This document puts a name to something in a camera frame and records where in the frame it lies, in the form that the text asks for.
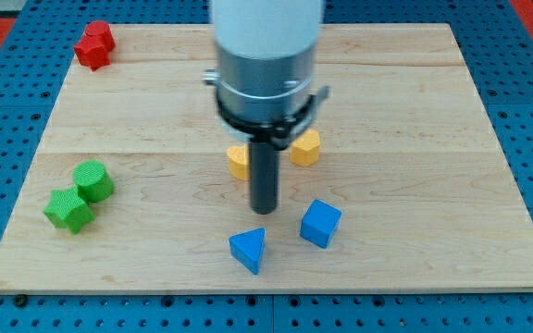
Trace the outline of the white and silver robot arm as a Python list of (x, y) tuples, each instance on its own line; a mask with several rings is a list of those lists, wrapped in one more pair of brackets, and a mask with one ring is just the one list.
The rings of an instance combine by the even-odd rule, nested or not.
[(217, 66), (205, 73), (220, 117), (246, 139), (282, 148), (313, 122), (322, 0), (211, 0)]

